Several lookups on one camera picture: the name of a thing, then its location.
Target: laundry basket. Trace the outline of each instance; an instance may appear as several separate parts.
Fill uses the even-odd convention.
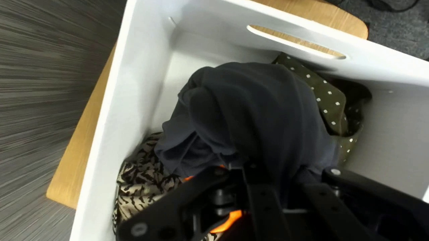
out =
[[[71,240],[114,240],[119,166],[145,134],[161,130],[192,73],[226,62],[269,63],[280,51],[371,90],[348,168],[421,199],[429,184],[429,63],[248,0],[129,0]]]

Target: polka dot clothing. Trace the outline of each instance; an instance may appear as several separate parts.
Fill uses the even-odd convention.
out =
[[[339,164],[344,164],[358,142],[362,108],[371,98],[369,90],[346,81],[327,81],[285,54],[275,65],[288,69],[312,90],[327,132],[336,140]]]

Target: dark gray fabric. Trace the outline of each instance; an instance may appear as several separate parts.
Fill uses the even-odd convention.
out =
[[[275,65],[228,63],[196,71],[163,124],[155,154],[178,176],[261,160],[284,193],[306,166],[318,179],[336,160],[310,87]]]

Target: wooden board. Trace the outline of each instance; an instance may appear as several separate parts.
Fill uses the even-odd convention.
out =
[[[315,21],[332,29],[348,33],[358,38],[367,38],[363,22],[352,15],[319,0],[257,0],[293,15]],[[58,171],[47,191],[47,197],[70,208],[76,208],[82,188],[83,175],[88,160],[95,126],[103,101],[104,87],[111,66],[112,54],[98,79],[95,90],[80,117],[78,128],[64,152]]]
[[[78,207],[83,175],[90,156],[99,110],[104,97],[112,55],[114,49],[96,82],[90,101],[83,110],[79,124],[47,191],[47,197],[49,200],[72,209],[76,209]]]

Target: clothing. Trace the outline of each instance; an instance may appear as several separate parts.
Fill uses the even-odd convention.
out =
[[[161,134],[145,138],[135,152],[122,164],[118,175],[117,199],[112,212],[112,228],[145,211],[182,183],[169,175],[154,156]],[[202,241],[216,241],[220,235],[208,235]]]
[[[338,144],[339,165],[344,165],[358,144],[362,109],[371,100],[370,92],[358,83],[323,78],[285,54],[273,63],[288,69],[312,90],[326,129]]]
[[[277,65],[228,63],[196,71],[162,128],[155,154],[170,173],[196,176],[208,166],[257,160],[283,204],[298,173],[318,181],[336,160],[335,140],[311,89]]]
[[[213,165],[239,166],[240,150],[264,161],[285,200],[292,180],[316,181],[323,168],[348,160],[370,98],[363,86],[323,78],[284,54],[273,65],[201,69],[180,93],[165,133],[145,138],[123,162],[114,232],[178,188],[178,176]]]

